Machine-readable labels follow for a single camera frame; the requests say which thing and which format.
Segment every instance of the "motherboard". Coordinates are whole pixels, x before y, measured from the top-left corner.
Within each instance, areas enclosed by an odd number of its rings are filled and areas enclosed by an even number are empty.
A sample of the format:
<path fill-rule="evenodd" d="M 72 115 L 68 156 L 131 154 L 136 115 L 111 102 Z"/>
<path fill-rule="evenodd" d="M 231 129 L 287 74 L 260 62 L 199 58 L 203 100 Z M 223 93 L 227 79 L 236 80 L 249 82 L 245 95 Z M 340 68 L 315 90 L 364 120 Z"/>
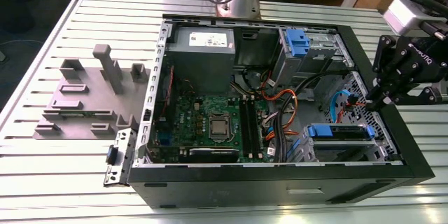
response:
<path fill-rule="evenodd" d="M 264 100 L 179 96 L 175 106 L 173 128 L 157 131 L 159 146 L 152 147 L 161 163 L 189 163 L 183 157 L 208 163 L 213 163 L 213 158 L 239 163 L 269 162 L 260 127 L 268 112 Z"/>

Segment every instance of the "white sticker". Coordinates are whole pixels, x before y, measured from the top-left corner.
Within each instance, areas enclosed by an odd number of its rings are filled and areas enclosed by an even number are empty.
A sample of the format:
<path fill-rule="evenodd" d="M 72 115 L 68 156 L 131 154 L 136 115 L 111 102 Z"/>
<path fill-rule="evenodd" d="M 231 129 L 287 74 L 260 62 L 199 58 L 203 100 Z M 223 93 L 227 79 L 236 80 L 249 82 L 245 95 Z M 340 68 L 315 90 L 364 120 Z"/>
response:
<path fill-rule="evenodd" d="M 191 33 L 189 45 L 197 47 L 227 47 L 227 34 Z"/>
<path fill-rule="evenodd" d="M 269 156 L 275 156 L 275 148 L 268 147 L 267 154 L 268 154 Z"/>
<path fill-rule="evenodd" d="M 267 83 L 268 83 L 271 86 L 273 86 L 273 85 L 275 85 L 275 81 L 273 81 L 273 80 L 271 80 L 271 79 L 268 79 L 268 80 L 267 80 Z"/>

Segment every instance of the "gray 3d printed holder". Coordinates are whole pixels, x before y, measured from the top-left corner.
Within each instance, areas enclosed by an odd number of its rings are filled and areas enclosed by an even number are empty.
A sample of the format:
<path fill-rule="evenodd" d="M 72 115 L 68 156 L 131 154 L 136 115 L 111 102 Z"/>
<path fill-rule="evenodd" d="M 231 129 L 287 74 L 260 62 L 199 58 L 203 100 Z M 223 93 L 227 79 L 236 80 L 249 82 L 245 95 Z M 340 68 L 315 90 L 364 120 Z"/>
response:
<path fill-rule="evenodd" d="M 109 45 L 96 45 L 103 68 L 65 59 L 63 79 L 43 113 L 35 139 L 109 139 L 125 128 L 137 130 L 149 70 L 143 64 L 120 69 Z"/>

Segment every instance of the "ram slot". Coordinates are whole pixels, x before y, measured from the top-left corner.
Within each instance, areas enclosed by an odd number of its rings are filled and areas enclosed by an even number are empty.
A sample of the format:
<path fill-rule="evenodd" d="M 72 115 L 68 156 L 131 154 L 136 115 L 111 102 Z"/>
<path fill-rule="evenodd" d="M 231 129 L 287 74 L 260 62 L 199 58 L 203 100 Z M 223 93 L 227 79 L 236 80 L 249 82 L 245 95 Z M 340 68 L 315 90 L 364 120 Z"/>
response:
<path fill-rule="evenodd" d="M 240 99 L 240 124 L 241 124 L 241 137 L 243 137 L 243 155 L 245 157 L 253 157 L 248 109 L 247 109 L 247 101 L 244 99 Z"/>
<path fill-rule="evenodd" d="M 249 100 L 247 102 L 248 108 L 248 122 L 249 122 L 249 131 L 251 131 L 251 146 L 252 154 L 255 158 L 263 158 L 260 151 L 260 137 L 259 137 L 259 124 L 257 124 L 257 111 L 255 109 L 255 101 Z"/>

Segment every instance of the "open computer tower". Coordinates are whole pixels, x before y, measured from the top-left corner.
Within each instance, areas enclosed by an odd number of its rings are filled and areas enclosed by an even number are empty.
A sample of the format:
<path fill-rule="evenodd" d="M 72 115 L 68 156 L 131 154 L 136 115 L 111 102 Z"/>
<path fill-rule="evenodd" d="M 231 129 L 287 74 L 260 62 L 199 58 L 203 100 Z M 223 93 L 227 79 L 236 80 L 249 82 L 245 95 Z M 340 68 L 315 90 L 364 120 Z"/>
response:
<path fill-rule="evenodd" d="M 104 180 L 151 207 L 357 202 L 433 177 L 396 107 L 363 106 L 375 75 L 349 27 L 165 15 L 156 54 Z"/>

